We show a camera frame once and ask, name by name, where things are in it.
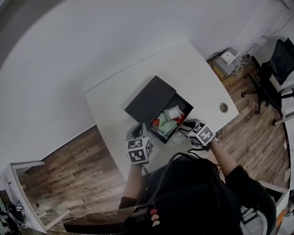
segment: person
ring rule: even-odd
[[[244,234],[240,226],[241,206],[262,212],[267,221],[266,234],[274,229],[276,206],[266,190],[215,139],[210,148],[226,183],[220,179],[217,166],[207,159],[175,159],[154,202],[160,224],[144,228],[146,234]],[[119,208],[146,203],[165,168],[142,176],[141,166],[132,165]]]

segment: white heart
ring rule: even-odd
[[[159,215],[153,214],[153,216],[151,217],[151,220],[154,221],[156,219],[159,219]]]
[[[155,225],[159,225],[160,224],[160,221],[159,220],[155,220],[152,224],[152,227],[154,227]]]

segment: sleeve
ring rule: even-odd
[[[137,199],[135,199],[135,198],[130,198],[130,197],[123,196],[120,199],[119,209],[124,209],[124,208],[127,208],[127,207],[133,207],[133,206],[136,205],[136,202],[137,202]]]
[[[236,193],[243,206],[259,209],[265,215],[267,233],[271,232],[276,226],[276,205],[263,186],[250,178],[240,165],[226,177],[226,185]]]

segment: black box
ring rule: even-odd
[[[186,117],[193,109],[193,106],[180,97],[174,88],[158,76],[155,76],[126,107],[125,111],[137,122],[145,123],[148,130],[166,144],[180,124],[165,139],[157,132],[151,130],[152,122],[164,109],[169,109],[177,105]]]

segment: forearm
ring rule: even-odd
[[[139,197],[141,187],[142,169],[140,166],[132,165],[130,167],[130,173],[123,196],[137,199]]]
[[[215,140],[212,140],[210,146],[217,162],[220,165],[220,168],[224,174],[227,176],[233,169],[235,169],[238,164],[236,161],[223,149],[223,147]]]

